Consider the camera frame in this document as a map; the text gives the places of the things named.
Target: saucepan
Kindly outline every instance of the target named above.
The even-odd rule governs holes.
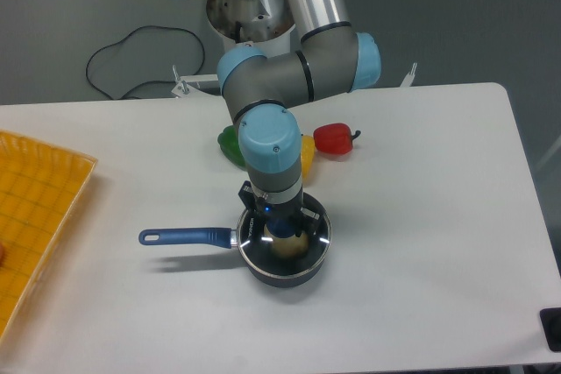
[[[322,267],[331,243],[331,224],[323,206],[309,194],[303,207],[319,215],[311,235],[303,233],[286,239],[271,236],[264,218],[246,209],[238,227],[145,229],[138,236],[143,245],[209,244],[225,249],[238,248],[250,272],[262,282],[276,287],[292,287],[312,279]]]

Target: red bell pepper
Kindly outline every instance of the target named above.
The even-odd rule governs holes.
[[[360,136],[360,131],[351,134],[344,123],[333,123],[314,130],[314,141],[318,151],[334,155],[345,155],[352,151],[352,141]]]

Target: blue pan handle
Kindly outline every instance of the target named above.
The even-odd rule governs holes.
[[[138,235],[143,245],[210,244],[231,249],[231,228],[145,229]]]

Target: green bell pepper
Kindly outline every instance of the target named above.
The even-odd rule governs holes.
[[[245,159],[239,150],[238,135],[234,126],[226,127],[218,135],[218,144],[224,156],[236,166],[245,168]]]

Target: gray floor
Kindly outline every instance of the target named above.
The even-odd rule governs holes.
[[[206,0],[0,0],[0,104],[94,101],[89,56],[141,25],[186,27],[203,40],[203,73],[215,73],[221,44]],[[543,213],[561,261],[561,157],[537,161],[561,135],[561,0],[346,0],[358,31],[380,46],[379,86],[398,86],[417,61],[416,84],[496,81],[510,94]],[[98,56],[95,82],[114,96],[142,81],[193,72],[201,59],[188,35],[144,32]],[[143,97],[168,96],[169,86]]]

